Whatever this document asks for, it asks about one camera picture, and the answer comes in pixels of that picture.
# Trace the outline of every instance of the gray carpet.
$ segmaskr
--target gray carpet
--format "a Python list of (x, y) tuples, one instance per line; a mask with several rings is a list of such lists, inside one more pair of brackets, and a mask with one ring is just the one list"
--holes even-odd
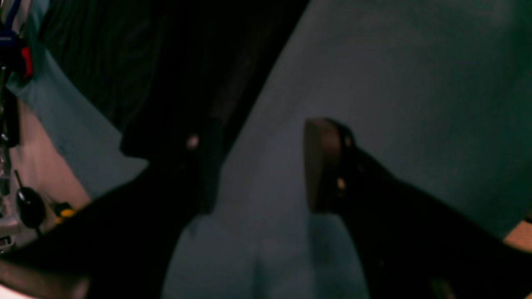
[[(46, 3), (34, 0), (37, 24)], [(348, 124), (398, 177), (505, 236), (532, 206), (532, 52), (515, 3), (312, 1), (223, 167), (215, 213), (184, 232), (163, 297), (368, 298), (346, 229), (306, 209), (308, 117)], [(119, 157), (120, 136), (39, 53), (42, 76), (12, 90), (92, 194), (127, 180), (123, 169), (143, 164)]]

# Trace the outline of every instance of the red object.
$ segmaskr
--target red object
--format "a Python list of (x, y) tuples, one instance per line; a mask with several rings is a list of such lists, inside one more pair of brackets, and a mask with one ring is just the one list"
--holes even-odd
[(26, 62), (26, 73), (24, 74), (24, 78), (29, 78), (33, 74), (30, 47), (26, 46), (22, 48), (21, 54), (22, 54), (22, 57), (24, 58), (24, 61)]

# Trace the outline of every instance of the yellow object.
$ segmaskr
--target yellow object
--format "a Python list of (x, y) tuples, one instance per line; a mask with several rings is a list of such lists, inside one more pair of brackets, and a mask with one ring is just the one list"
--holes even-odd
[(61, 211), (61, 217), (65, 217), (65, 218), (71, 218), (72, 216), (74, 216), (76, 212), (72, 209), (65, 209), (63, 211)]

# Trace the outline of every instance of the black knob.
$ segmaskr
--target black knob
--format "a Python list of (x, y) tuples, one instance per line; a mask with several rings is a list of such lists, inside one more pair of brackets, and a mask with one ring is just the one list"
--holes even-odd
[(46, 209), (41, 196), (33, 189), (21, 187), (16, 193), (20, 220), (29, 228), (38, 228), (46, 217)]

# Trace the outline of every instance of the blue object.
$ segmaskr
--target blue object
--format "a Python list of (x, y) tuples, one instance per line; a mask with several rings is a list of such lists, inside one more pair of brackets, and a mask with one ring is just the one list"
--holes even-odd
[(22, 0), (15, 0), (13, 6), (9, 9), (4, 27), (0, 31), (0, 47), (14, 47), (16, 45), (18, 35), (13, 31), (13, 21), (15, 20), (21, 2)]

